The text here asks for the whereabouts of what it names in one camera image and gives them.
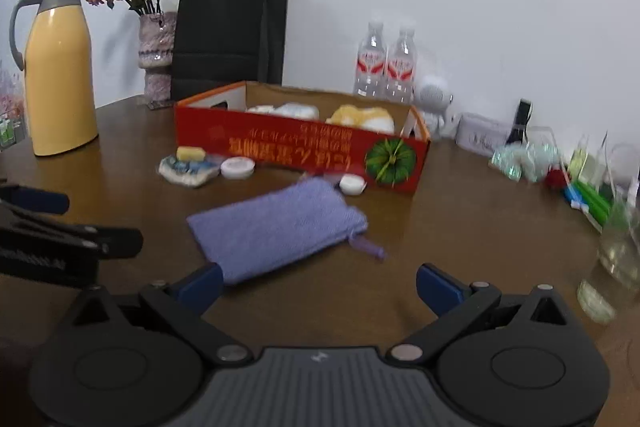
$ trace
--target yellow thermos jug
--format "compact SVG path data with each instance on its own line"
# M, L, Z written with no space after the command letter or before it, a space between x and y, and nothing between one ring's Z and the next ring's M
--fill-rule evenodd
M27 47L15 46L15 17L39 5ZM20 0L9 21L9 44L24 71L29 134L36 156L80 147L98 136L91 38L80 0Z

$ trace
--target yellow and white stuffed toy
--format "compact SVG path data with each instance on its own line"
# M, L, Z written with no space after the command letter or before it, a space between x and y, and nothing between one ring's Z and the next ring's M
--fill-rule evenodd
M326 123L334 125L345 125L349 127L359 127L368 131L395 133L394 119L386 109L381 107L369 107L358 109L353 105L341 105L328 118Z

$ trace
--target wooden table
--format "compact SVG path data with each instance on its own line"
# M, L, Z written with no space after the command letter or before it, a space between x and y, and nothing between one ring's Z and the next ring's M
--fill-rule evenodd
M187 227L190 214L286 187L299 176L258 168L245 181L217 178L197 190L170 185L156 167L175 150L171 110L149 111L132 98L97 113L96 141L52 158L35 158L30 143L22 142L0 155L0 174L66 192L67 221L142 230L139 256L100 266L99 282L114 294L153 280L178 280L204 263ZM556 194L511 182L490 169L486 158L441 142L432 146L413 198L369 188L348 201L369 218L367 237L386 249L386 261L348 245L330 248L227 291L206 319L256 351L265 345L350 344L384 350L434 318L415 293L421 263L435 263L465 282L491 281L505 293L550 283L612 368L610 398L598 425L640 425L640 313L629 312L607 331L580 311L575 289L594 263L597 236ZM0 337L42 343L76 293L0 277ZM0 424L26 423L2 420L12 408L18 415L16 407L0 407Z

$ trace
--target green pumpkin picture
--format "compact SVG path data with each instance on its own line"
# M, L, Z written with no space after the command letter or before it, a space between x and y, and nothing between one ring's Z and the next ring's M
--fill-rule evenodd
M367 174L382 185L403 183L415 169L417 157L400 138L380 140L365 156Z

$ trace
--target gray handle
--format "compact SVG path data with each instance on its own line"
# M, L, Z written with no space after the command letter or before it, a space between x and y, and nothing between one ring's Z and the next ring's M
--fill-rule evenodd
M24 71L24 59L18 48L15 47L15 17L18 15L20 8L32 4L40 4L41 2L42 0L19 0L14 7L14 11L11 12L11 18L9 19L9 47L11 48L11 54L14 56L15 65L18 66L20 71Z

